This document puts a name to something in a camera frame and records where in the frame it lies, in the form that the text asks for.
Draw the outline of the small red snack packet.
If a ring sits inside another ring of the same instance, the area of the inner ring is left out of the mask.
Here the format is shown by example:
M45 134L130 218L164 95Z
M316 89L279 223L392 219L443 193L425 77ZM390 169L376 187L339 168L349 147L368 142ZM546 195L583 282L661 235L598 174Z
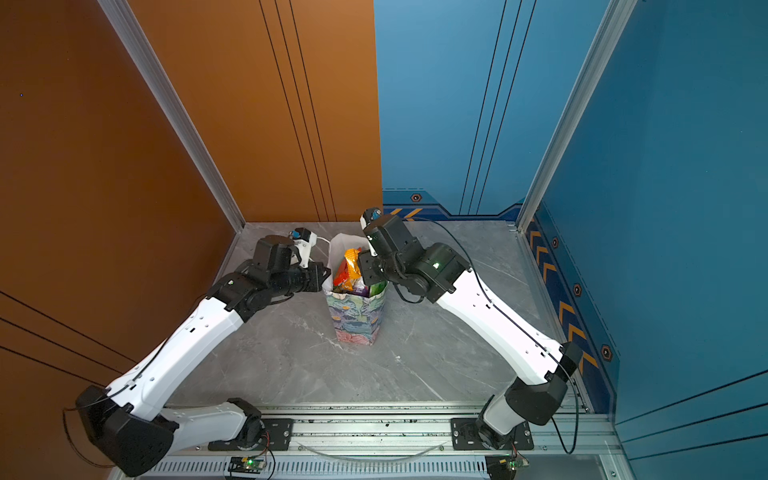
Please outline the small red snack packet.
M338 268L336 275L334 277L334 280L333 280L334 288L340 289L340 290L347 289L348 280L349 280L348 263L343 262Z

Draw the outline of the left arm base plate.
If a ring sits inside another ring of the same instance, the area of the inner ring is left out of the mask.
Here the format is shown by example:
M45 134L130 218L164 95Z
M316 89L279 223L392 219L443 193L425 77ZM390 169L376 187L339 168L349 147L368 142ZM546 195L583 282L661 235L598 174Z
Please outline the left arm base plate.
M249 418L232 440L210 442L209 451L287 451L290 446L294 420L289 418Z

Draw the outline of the small orange snack packet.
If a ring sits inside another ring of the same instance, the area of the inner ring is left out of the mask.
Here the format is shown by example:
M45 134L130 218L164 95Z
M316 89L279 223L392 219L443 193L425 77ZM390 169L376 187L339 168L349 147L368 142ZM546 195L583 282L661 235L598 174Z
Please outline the small orange snack packet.
M359 264L359 255L361 248L348 249L344 254L346 262L346 273L342 276L343 283L353 288L362 278L362 271Z

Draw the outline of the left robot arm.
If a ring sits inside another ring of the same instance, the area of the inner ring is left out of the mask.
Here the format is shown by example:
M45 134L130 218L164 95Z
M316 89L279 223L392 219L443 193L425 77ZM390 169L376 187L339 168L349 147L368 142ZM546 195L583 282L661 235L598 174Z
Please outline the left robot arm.
M108 386L90 386L75 402L89 441L128 477L187 448L224 443L249 451L261 446L261 412L241 398L207 407L171 408L185 378L257 312L297 293L319 292L331 271L311 260L317 236L297 228L268 235L252 259L217 280L183 323L152 353Z

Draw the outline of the floral white paper bag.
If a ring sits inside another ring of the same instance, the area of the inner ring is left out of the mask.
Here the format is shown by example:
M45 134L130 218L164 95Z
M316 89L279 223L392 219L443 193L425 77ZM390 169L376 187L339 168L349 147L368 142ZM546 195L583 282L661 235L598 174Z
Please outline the floral white paper bag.
M375 297L361 297L347 289L335 289L333 280L340 265L345 262L348 249L366 250L368 242L364 237L337 234L329 241L327 267L331 275L322 285L322 291L331 315L337 339L345 343L372 345L380 331L385 303L385 292Z

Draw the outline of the large green chips bag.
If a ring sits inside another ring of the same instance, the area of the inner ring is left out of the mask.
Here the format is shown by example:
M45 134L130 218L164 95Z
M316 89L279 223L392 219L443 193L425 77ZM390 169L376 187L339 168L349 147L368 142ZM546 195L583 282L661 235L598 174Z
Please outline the large green chips bag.
M387 287L387 282L386 281L378 282L378 283L370 286L369 287L369 297L375 297L377 295L380 295L381 293L383 293L385 291L386 287Z

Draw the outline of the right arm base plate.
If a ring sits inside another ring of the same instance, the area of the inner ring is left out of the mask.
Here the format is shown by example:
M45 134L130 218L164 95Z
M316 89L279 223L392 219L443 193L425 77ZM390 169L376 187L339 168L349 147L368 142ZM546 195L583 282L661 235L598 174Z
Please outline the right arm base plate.
M456 451L532 451L535 447L527 422L502 436L491 429L480 428L475 418L455 417L450 420L450 433L452 447Z

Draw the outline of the purple white snack bag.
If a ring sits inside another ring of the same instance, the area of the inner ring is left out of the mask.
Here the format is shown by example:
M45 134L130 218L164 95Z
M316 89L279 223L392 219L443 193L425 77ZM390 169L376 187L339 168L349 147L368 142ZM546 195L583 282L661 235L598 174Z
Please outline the purple white snack bag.
M361 279L358 279L352 286L351 293L361 297L369 297L370 287L365 285Z

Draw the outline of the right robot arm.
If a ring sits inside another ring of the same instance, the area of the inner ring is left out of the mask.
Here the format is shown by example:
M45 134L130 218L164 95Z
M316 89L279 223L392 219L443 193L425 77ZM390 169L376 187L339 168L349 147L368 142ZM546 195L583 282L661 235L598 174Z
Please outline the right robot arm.
M501 450L522 424L551 423L573 388L582 349L548 337L502 301L460 242L425 247L403 218L378 208L365 210L360 223L368 242L358 260L365 283L386 281L407 303L428 301L453 314L514 371L514 381L492 396L476 419L482 444Z

